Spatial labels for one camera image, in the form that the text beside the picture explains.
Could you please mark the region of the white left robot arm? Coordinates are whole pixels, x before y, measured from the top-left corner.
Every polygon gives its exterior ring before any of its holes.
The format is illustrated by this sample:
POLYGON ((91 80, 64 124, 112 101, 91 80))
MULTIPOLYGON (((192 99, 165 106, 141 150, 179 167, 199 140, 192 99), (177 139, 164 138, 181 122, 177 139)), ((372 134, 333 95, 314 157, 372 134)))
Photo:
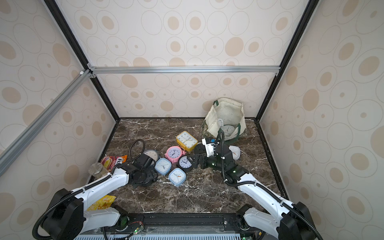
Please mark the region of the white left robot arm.
POLYGON ((94 182, 68 191, 55 193, 47 210, 35 223, 32 235, 36 240, 73 240, 79 234, 93 230, 114 227, 118 231, 127 228, 129 217, 118 206, 90 211, 88 208, 110 192, 132 185, 149 187, 157 181, 156 160, 140 152, 132 160, 117 164, 94 182))

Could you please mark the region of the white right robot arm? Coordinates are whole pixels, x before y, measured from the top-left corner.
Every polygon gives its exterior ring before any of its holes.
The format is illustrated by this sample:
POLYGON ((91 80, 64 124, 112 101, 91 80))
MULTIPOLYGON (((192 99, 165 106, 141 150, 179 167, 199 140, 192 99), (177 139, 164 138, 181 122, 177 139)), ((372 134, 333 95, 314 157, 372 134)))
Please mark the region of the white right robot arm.
POLYGON ((266 210, 263 213, 247 207, 241 212, 240 219, 247 228, 257 228, 279 240, 322 239, 306 205, 277 195, 235 162, 223 131, 214 139, 202 139, 202 145, 205 152, 193 155, 192 160, 199 161, 202 169, 219 171, 227 186, 247 194, 266 210))

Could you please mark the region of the white twin-bell alarm clock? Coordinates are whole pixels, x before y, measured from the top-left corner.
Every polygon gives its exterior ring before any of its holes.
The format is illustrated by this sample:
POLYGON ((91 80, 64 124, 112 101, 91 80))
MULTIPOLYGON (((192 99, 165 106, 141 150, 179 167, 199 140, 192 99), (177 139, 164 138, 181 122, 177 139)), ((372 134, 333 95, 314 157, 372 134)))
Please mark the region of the white twin-bell alarm clock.
POLYGON ((232 134, 235 132, 235 127, 231 125, 224 125, 221 127, 221 130, 224 132, 226 139, 230 139, 232 134))

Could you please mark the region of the white square alarm clock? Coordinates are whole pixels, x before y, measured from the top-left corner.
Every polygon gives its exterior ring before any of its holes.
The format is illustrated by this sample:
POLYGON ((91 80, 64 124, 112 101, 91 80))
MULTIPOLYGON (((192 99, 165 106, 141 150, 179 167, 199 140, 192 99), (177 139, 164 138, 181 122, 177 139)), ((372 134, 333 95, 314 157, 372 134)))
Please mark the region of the white square alarm clock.
POLYGON ((222 119, 218 118, 217 121, 220 128, 224 126, 224 121, 222 119))

